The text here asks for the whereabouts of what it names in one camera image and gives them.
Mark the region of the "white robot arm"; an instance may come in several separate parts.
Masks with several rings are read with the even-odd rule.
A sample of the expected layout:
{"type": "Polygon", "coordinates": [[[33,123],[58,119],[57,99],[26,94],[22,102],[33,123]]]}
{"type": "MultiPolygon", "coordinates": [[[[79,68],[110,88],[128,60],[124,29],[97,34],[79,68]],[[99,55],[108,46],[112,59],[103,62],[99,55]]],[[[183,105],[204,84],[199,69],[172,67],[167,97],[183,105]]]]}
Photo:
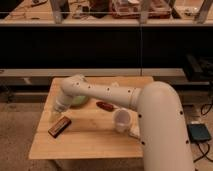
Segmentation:
{"type": "Polygon", "coordinates": [[[169,84],[154,81],[142,88],[110,86],[74,75],[62,80],[52,112],[67,111],[79,95],[137,113],[144,171],[195,171],[183,107],[169,84]]]}

